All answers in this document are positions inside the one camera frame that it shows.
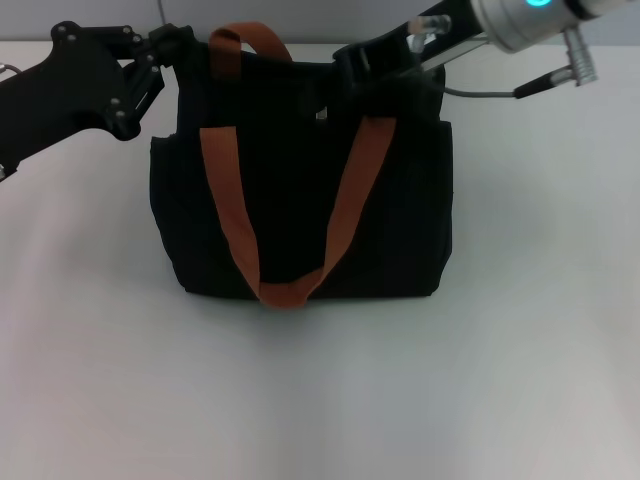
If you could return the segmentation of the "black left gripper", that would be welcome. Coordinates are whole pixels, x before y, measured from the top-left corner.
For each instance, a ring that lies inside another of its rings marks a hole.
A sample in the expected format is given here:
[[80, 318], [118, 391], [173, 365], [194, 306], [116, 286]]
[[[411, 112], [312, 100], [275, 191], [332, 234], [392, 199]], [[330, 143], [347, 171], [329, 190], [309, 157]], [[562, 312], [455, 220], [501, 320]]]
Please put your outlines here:
[[[1, 82], [1, 173], [83, 130], [120, 141], [139, 135], [140, 122], [164, 88], [159, 64], [174, 64], [195, 43], [190, 26], [165, 24], [146, 37], [128, 26], [51, 29], [41, 63]], [[122, 60], [132, 60], [121, 66]]]

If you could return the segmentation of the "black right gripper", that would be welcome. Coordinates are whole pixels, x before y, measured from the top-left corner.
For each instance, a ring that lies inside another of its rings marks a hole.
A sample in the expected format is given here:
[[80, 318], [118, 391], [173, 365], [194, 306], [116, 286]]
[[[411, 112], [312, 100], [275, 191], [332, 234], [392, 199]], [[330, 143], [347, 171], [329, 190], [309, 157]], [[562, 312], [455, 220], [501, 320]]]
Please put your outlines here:
[[[419, 65], [483, 33], [469, 1], [441, 1], [394, 30], [333, 54], [346, 80], [381, 80]], [[374, 117], [439, 117], [444, 67], [413, 71], [360, 91], [354, 108]]]

